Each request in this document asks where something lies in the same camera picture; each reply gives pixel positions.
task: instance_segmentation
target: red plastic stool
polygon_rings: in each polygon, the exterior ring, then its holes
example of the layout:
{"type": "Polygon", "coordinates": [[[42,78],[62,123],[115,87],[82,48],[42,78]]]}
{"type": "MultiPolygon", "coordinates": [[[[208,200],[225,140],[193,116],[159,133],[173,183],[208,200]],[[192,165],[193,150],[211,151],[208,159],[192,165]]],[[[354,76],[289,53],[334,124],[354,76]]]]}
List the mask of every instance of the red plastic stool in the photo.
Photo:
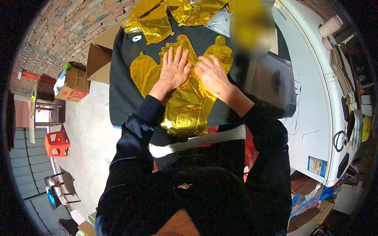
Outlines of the red plastic stool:
{"type": "Polygon", "coordinates": [[[68,157],[67,154],[64,154],[66,148],[71,147],[71,143],[68,141],[68,137],[65,130],[48,133],[45,137],[45,147],[48,156],[51,157],[68,157]],[[51,140],[51,136],[55,135],[55,140],[51,140]],[[58,154],[53,154],[53,150],[56,149],[58,154]]]}

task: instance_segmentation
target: person's left hand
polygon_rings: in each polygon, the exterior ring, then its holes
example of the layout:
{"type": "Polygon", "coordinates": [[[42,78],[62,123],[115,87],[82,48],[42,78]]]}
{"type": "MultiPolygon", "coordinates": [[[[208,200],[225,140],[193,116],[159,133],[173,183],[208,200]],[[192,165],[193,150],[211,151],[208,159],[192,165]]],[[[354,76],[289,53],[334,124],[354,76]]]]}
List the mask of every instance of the person's left hand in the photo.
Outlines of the person's left hand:
{"type": "Polygon", "coordinates": [[[176,55],[173,57],[174,50],[169,48],[169,52],[164,53],[163,67],[161,69],[160,78],[153,86],[149,95],[163,101],[167,93],[182,85],[188,78],[192,64],[186,64],[189,56],[189,50],[183,53],[183,48],[179,46],[176,55]]]}

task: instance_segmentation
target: red tag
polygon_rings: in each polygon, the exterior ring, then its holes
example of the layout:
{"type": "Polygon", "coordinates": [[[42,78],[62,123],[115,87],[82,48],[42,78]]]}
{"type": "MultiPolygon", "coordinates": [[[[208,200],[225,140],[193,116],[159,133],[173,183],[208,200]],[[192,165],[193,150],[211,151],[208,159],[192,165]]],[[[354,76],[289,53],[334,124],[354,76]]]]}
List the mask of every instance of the red tag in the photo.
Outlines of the red tag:
{"type": "Polygon", "coordinates": [[[86,92],[82,92],[80,90],[77,90],[77,89],[74,89],[72,90],[71,94],[70,94],[72,97],[77,97],[77,98],[83,98],[85,97],[86,95],[88,95],[88,93],[86,92]]]}

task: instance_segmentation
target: black sleeve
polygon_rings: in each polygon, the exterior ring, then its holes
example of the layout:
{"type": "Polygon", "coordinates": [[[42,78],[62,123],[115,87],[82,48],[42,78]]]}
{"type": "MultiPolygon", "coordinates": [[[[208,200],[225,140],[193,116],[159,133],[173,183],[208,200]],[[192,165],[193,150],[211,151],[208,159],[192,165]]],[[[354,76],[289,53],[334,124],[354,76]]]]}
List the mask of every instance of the black sleeve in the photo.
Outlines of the black sleeve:
{"type": "Polygon", "coordinates": [[[153,170],[153,157],[148,150],[159,114],[160,101],[147,95],[137,112],[122,125],[117,152],[109,166],[109,177],[98,203],[95,230],[98,236],[110,235],[116,216],[130,195],[143,189],[153,170]]]}
{"type": "Polygon", "coordinates": [[[259,155],[248,173],[246,185],[266,235],[286,235],[291,212],[288,133],[277,119],[267,118],[266,108],[256,103],[243,117],[259,155]]]}

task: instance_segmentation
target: gray floor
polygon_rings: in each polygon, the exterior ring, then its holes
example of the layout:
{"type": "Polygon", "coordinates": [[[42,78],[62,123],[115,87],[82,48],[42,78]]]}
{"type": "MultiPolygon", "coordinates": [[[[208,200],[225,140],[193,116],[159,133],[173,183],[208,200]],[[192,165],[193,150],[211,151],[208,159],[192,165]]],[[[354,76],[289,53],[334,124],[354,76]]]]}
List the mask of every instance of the gray floor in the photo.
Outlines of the gray floor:
{"type": "MultiPolygon", "coordinates": [[[[64,128],[71,142],[68,157],[55,158],[61,167],[75,179],[73,182],[81,202],[70,204],[86,219],[95,211],[109,175],[109,163],[116,152],[121,130],[112,126],[109,119],[109,86],[92,82],[90,93],[80,102],[66,102],[64,128]]],[[[51,128],[51,132],[60,126],[51,128]]]]}

